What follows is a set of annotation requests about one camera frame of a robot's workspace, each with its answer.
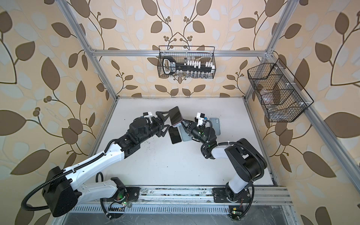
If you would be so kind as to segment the black phone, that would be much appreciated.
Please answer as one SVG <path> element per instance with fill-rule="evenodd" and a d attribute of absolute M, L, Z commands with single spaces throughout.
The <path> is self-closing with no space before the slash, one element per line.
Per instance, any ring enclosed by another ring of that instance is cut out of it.
<path fill-rule="evenodd" d="M 175 128 L 175 127 L 178 127 L 181 125 L 181 123 L 183 121 L 183 116 L 182 116 L 178 106 L 169 110 L 169 118 L 170 118 L 172 127 Z"/>
<path fill-rule="evenodd" d="M 177 127 L 171 126 L 168 130 L 168 133 L 169 133 L 172 144 L 177 144 L 177 143 L 182 142 L 182 137 L 181 137 L 180 132 Z"/>

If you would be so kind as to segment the grey phone case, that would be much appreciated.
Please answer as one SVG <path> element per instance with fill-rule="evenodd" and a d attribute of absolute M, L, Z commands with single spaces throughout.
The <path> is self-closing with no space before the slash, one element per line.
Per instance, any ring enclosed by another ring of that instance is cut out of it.
<path fill-rule="evenodd" d="M 183 126 L 178 127 L 183 142 L 192 141 L 192 137 L 185 131 Z"/>

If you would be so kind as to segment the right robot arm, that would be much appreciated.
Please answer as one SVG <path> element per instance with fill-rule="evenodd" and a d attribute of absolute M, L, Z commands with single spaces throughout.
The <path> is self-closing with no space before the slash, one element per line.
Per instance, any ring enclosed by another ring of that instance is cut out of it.
<path fill-rule="evenodd" d="M 242 138 L 236 142 L 217 142 L 212 123 L 206 120 L 202 125 L 185 120 L 181 123 L 185 132 L 202 144 L 200 150 L 206 159 L 228 159 L 235 170 L 235 176 L 226 184 L 221 196 L 229 202 L 238 202 L 255 181 L 265 174 L 267 162 L 264 157 Z"/>

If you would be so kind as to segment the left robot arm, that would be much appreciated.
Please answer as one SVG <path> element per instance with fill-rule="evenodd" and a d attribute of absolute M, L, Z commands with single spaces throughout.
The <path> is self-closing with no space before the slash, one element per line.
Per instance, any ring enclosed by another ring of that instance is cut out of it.
<path fill-rule="evenodd" d="M 49 209 L 54 217 L 65 215 L 81 201 L 94 195 L 83 186 L 89 178 L 130 157 L 153 136 L 164 137 L 169 129 L 169 125 L 165 125 L 169 115 L 169 112 L 156 112 L 151 118 L 135 118 L 126 134 L 112 139 L 102 152 L 74 166 L 53 168 L 46 181 L 22 200 L 21 208 L 30 212 Z"/>

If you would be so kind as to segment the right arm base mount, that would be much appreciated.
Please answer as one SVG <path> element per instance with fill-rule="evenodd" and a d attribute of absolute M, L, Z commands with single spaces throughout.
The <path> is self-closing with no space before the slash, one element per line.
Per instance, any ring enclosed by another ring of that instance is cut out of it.
<path fill-rule="evenodd" d="M 233 208 L 229 207 L 228 217 L 233 221 L 240 221 L 253 203 L 255 189 L 252 187 L 251 191 L 244 189 L 235 194 L 229 187 L 215 187 L 211 193 L 215 203 L 235 203 Z"/>

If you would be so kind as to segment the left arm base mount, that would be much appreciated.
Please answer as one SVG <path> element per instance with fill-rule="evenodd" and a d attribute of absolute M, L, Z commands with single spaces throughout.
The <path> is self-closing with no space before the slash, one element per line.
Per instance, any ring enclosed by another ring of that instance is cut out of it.
<path fill-rule="evenodd" d="M 126 187 L 117 177 L 110 180 L 115 184 L 116 191 L 111 197 L 100 198 L 100 206 L 105 216 L 112 220 L 123 215 L 116 212 L 124 212 L 126 207 L 131 208 L 132 202 L 139 199 L 140 187 Z"/>

